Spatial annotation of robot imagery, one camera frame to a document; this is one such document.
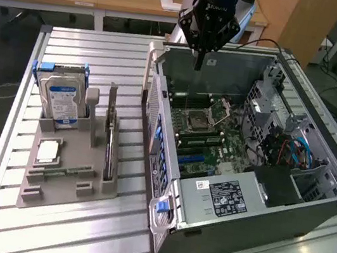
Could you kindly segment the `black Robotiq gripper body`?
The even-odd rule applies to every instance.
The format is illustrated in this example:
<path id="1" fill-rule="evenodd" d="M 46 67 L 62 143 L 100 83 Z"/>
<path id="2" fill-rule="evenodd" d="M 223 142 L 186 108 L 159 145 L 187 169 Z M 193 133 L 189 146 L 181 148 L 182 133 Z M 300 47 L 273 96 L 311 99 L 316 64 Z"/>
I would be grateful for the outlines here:
<path id="1" fill-rule="evenodd" d="M 202 35 L 205 29 L 205 22 L 210 21 L 213 17 L 222 17 L 230 19 L 235 17 L 236 5 L 239 0 L 195 0 L 194 1 L 194 15 L 199 31 Z"/>

